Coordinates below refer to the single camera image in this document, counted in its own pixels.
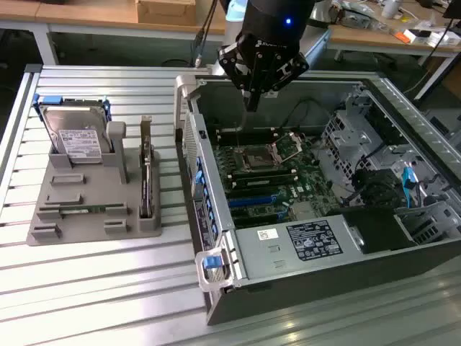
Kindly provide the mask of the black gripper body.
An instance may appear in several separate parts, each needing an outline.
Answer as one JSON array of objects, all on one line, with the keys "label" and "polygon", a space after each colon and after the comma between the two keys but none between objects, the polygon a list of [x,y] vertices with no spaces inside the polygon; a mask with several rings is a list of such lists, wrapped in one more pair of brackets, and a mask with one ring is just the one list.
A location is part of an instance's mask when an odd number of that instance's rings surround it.
[{"label": "black gripper body", "polygon": [[242,54],[259,49],[299,53],[314,1],[253,0],[248,1],[237,47]]}]

